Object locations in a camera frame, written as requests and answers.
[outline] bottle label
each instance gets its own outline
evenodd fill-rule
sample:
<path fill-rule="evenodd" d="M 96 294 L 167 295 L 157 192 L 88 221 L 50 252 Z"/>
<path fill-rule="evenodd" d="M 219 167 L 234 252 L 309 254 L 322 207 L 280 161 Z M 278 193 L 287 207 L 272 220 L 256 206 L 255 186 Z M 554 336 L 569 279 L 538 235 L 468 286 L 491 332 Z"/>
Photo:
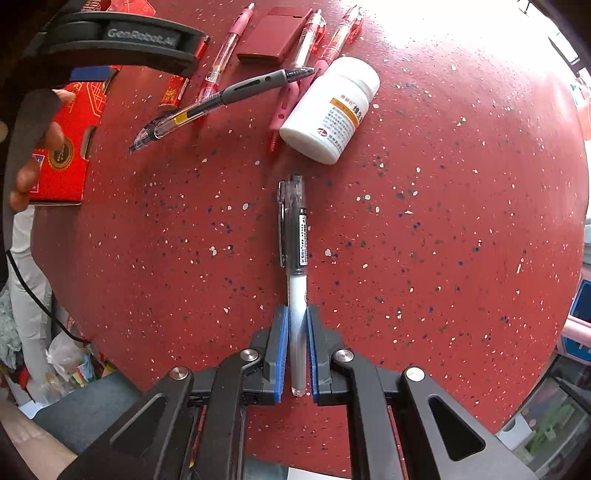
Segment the bottle label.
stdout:
<path fill-rule="evenodd" d="M 341 95 L 330 101 L 330 109 L 316 132 L 342 153 L 362 118 L 361 108 L 346 95 Z"/>

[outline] speckled table surface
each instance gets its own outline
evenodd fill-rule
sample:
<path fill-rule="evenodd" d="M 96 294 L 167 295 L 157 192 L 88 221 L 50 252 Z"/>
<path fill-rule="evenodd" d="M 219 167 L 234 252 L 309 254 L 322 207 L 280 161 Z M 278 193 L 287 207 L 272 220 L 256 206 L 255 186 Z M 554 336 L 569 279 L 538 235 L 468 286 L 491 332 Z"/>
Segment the speckled table surface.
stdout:
<path fill-rule="evenodd" d="M 274 3 L 257 1 L 245 35 Z M 206 64 L 243 7 L 153 4 L 213 36 Z M 329 34 L 350 6 L 306 5 L 324 9 Z M 269 325 L 286 300 L 277 182 L 301 173 L 308 298 L 325 324 L 384 367 L 421 365 L 496 431 L 535 383 L 579 276 L 587 167 L 565 66 L 513 2 L 363 5 L 346 54 L 382 85 L 336 165 L 268 156 L 274 92 L 215 112 L 199 136 L 187 127 L 127 155 L 168 76 L 124 67 L 84 204 L 39 211 L 35 258 L 84 333 L 147 389 L 175 365 L 216 365 Z M 233 58 L 223 82 L 263 71 Z M 343 408 L 286 394 L 251 409 L 247 451 L 345 475 L 346 432 Z"/>

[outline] metal screw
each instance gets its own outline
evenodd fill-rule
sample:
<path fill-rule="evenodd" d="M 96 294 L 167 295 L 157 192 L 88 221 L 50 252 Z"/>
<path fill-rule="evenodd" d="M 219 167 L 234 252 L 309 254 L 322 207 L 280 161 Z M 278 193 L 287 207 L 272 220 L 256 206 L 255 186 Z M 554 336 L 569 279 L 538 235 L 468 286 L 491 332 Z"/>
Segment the metal screw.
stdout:
<path fill-rule="evenodd" d="M 353 359 L 353 357 L 353 352 L 351 350 L 346 350 L 344 348 L 342 350 L 338 350 L 337 352 L 335 352 L 335 360 L 339 362 L 350 362 Z"/>
<path fill-rule="evenodd" d="M 245 348 L 242 352 L 240 352 L 240 358 L 242 358 L 245 362 L 254 362 L 254 360 L 258 358 L 258 352 L 252 348 Z"/>
<path fill-rule="evenodd" d="M 182 380 L 187 378 L 188 374 L 189 369 L 187 367 L 174 367 L 169 373 L 170 378 L 173 380 Z"/>
<path fill-rule="evenodd" d="M 419 367 L 411 367 L 406 372 L 407 378 L 413 382 L 420 382 L 425 378 L 425 372 Z"/>

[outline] pen label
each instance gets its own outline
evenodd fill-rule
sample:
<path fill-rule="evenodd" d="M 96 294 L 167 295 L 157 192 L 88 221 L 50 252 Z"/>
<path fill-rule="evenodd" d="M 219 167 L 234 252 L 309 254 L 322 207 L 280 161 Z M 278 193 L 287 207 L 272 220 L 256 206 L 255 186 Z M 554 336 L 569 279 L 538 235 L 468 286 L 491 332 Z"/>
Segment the pen label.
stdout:
<path fill-rule="evenodd" d="M 300 266 L 308 264 L 308 216 L 306 209 L 300 208 Z"/>

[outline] red packaging box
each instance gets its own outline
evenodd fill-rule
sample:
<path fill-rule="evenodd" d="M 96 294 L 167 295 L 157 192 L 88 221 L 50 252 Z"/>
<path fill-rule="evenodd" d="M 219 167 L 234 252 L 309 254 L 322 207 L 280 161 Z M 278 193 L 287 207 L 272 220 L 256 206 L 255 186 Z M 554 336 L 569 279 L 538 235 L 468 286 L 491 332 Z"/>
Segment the red packaging box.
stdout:
<path fill-rule="evenodd" d="M 64 132 L 60 150 L 36 149 L 33 156 L 41 165 L 39 182 L 31 189 L 33 205 L 79 205 L 84 195 L 90 139 L 106 102 L 106 82 L 75 82 L 65 89 L 76 100 L 65 104 L 54 118 Z"/>

